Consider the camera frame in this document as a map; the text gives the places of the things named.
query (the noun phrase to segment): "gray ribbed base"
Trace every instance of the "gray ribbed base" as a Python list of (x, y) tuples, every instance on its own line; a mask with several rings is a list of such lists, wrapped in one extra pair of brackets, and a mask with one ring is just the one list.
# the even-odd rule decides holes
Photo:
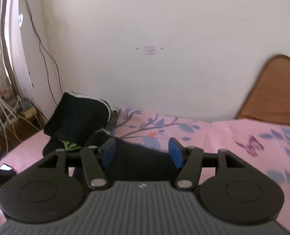
[(72, 215), (49, 224), (8, 221), (0, 235), (289, 235), (276, 222), (244, 227), (210, 216), (168, 182), (116, 182), (92, 192)]

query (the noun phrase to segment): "electrical cable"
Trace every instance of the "electrical cable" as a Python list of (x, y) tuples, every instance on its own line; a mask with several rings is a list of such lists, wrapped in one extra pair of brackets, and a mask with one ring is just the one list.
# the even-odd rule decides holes
[[(17, 118), (16, 117), (16, 115), (12, 112), (12, 110), (16, 110), (16, 108), (17, 108), (17, 106), (19, 105), (19, 99), (17, 100), (17, 103), (16, 103), (16, 105), (14, 106), (14, 108), (12, 109), (12, 110), (10, 110), (8, 107), (7, 107), (7, 105), (5, 105), (4, 104), (4, 102), (3, 102), (3, 100), (1, 99), (1, 101), (2, 102), (0, 102), (0, 106), (2, 106), (2, 104), (6, 107), (6, 109), (9, 111), (9, 115), (7, 115), (6, 114), (6, 112), (5, 112), (5, 110), (3, 109), (3, 112), (4, 112), (4, 114), (5, 114), (5, 116), (6, 116), (6, 122), (5, 122), (5, 132), (6, 132), (6, 129), (8, 129), (16, 138), (17, 138), (17, 140), (19, 140), (19, 142), (21, 143), (22, 141), (18, 138), (18, 136), (17, 136), (17, 133), (16, 133), (16, 131), (15, 131), (15, 129), (14, 129), (14, 125), (13, 125), (13, 123), (10, 121), (10, 116), (12, 115), (13, 117), (15, 117), (15, 118)], [(7, 120), (8, 120), (8, 122), (9, 122), (9, 124), (12, 124), (12, 128), (13, 128), (13, 131), (10, 129), (10, 128), (8, 128), (7, 127)]]
[(34, 116), (35, 116), (36, 120), (38, 121), (38, 123), (39, 123), (40, 127), (43, 129), (43, 126), (42, 126), (42, 124), (41, 124), (41, 122), (40, 122), (39, 118), (37, 117), (37, 115), (36, 115), (36, 114), (34, 114)]
[(27, 99), (27, 100), (29, 101), (29, 103), (31, 103), (33, 105), (33, 107), (38, 111), (38, 113), (40, 113), (48, 122), (47, 117), (34, 105), (34, 103), (30, 99)]
[(33, 126), (36, 130), (40, 131), (41, 129), (38, 129), (34, 124), (32, 124), (29, 120), (27, 120), (25, 117), (18, 114), (18, 117), (27, 121), (31, 126)]
[(41, 40), (41, 37), (40, 35), (38, 34), (37, 30), (36, 30), (36, 27), (35, 27), (35, 24), (34, 24), (34, 21), (33, 21), (33, 17), (32, 17), (32, 11), (31, 11), (31, 8), (30, 8), (30, 5), (29, 5), (29, 2), (28, 0), (24, 0), (25, 3), (26, 3), (26, 6), (27, 6), (27, 10), (28, 10), (28, 15), (30, 17), (30, 21), (31, 21), (31, 24), (32, 24), (32, 28), (33, 28), (33, 31), (36, 35), (36, 37), (38, 38), (39, 40), (39, 49), (40, 49), (40, 53), (41, 55), (43, 56), (43, 59), (44, 59), (44, 63), (45, 63), (45, 67), (46, 67), (46, 71), (47, 71), (47, 81), (48, 81), (48, 86), (49, 86), (49, 90), (50, 90), (50, 93), (53, 97), (53, 100), (55, 102), (55, 104), (57, 105), (57, 102), (54, 98), (54, 95), (53, 95), (53, 92), (52, 92), (52, 89), (50, 87), (50, 83), (49, 83), (49, 72), (48, 72), (48, 68), (47, 68), (47, 64), (46, 64), (46, 59), (45, 59), (45, 55), (44, 53), (42, 52), (41, 50), (41, 46), (42, 48), (44, 49), (44, 51), (48, 54), (48, 56), (51, 58), (51, 60), (54, 62), (55, 66), (56, 66), (56, 69), (57, 69), (57, 73), (58, 73), (58, 79), (59, 79), (59, 85), (60, 85), (60, 91), (61, 91), (61, 94), (63, 95), (63, 91), (62, 91), (62, 87), (61, 87), (61, 80), (60, 80), (60, 73), (59, 73), (59, 69), (58, 69), (58, 65), (57, 65), (57, 62), (56, 60), (53, 58), (53, 56), (48, 52), (48, 50), (44, 47), (43, 45), (43, 42)]
[(6, 153), (8, 153), (9, 151), (9, 147), (8, 147), (8, 140), (7, 140), (7, 136), (6, 136), (6, 127), (4, 127), (4, 135), (5, 135), (5, 139), (6, 139)]
[(16, 147), (16, 146), (18, 145), (17, 143), (14, 143), (11, 139), (8, 138), (8, 140), (13, 144), (14, 147)]

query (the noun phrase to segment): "butterfly print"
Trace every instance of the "butterfly print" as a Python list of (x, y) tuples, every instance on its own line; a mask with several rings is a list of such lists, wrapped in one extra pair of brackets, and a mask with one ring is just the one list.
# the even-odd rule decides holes
[(235, 141), (235, 143), (236, 143), (238, 146), (244, 148), (244, 149), (247, 151), (247, 153), (250, 154), (250, 155), (253, 156), (253, 157), (258, 156), (258, 154), (257, 154), (257, 150), (264, 150), (263, 145), (260, 144), (260, 143), (258, 142), (258, 140), (257, 140), (254, 136), (252, 136), (252, 135), (250, 136), (247, 145), (241, 144), (241, 143), (236, 142), (236, 141)]

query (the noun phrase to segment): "blue pad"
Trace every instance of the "blue pad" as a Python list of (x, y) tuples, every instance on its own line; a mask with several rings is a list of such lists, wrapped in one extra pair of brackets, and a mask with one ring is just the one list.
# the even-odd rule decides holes
[(114, 138), (108, 139), (102, 146), (100, 147), (101, 156), (102, 156), (102, 166), (103, 168), (108, 168), (113, 157), (116, 154), (116, 140)]
[(184, 160), (182, 155), (182, 145), (174, 139), (170, 138), (169, 140), (169, 155), (172, 158), (172, 161), (177, 169), (181, 169), (184, 166)]

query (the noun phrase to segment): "metal rivet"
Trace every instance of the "metal rivet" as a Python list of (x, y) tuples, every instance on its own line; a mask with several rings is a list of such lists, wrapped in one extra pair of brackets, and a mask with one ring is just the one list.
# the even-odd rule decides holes
[(191, 182), (190, 180), (180, 180), (177, 182), (177, 186), (179, 188), (190, 188), (193, 186), (193, 182)]
[(104, 179), (93, 179), (91, 181), (92, 186), (101, 187), (107, 184), (107, 181)]

